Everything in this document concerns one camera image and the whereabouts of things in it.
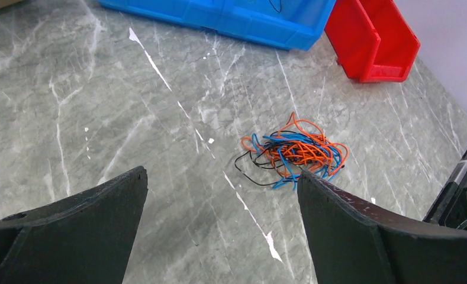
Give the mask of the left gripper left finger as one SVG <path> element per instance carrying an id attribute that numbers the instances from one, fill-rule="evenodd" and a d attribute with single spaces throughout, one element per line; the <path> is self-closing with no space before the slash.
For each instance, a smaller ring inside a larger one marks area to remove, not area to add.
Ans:
<path id="1" fill-rule="evenodd" d="M 121 283 L 147 197 L 137 166 L 0 220 L 0 283 Z"/>

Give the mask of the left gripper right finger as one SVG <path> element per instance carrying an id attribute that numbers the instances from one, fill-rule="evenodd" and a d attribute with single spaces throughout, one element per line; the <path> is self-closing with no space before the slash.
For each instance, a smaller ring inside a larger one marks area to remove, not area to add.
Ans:
<path id="1" fill-rule="evenodd" d="M 467 231 L 396 214 L 307 170 L 297 196 L 318 283 L 467 283 Z"/>

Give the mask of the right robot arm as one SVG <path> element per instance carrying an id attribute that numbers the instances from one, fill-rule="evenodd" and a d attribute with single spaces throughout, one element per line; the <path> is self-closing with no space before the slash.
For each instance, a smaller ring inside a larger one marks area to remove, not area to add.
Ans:
<path id="1" fill-rule="evenodd" d="M 467 150 L 423 221 L 467 231 Z"/>

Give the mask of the red plastic bin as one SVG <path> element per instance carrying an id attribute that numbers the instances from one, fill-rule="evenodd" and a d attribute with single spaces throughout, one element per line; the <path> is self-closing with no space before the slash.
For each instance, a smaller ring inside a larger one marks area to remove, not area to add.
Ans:
<path id="1" fill-rule="evenodd" d="M 403 82 L 420 42 L 392 0 L 336 1 L 324 31 L 348 78 Z"/>

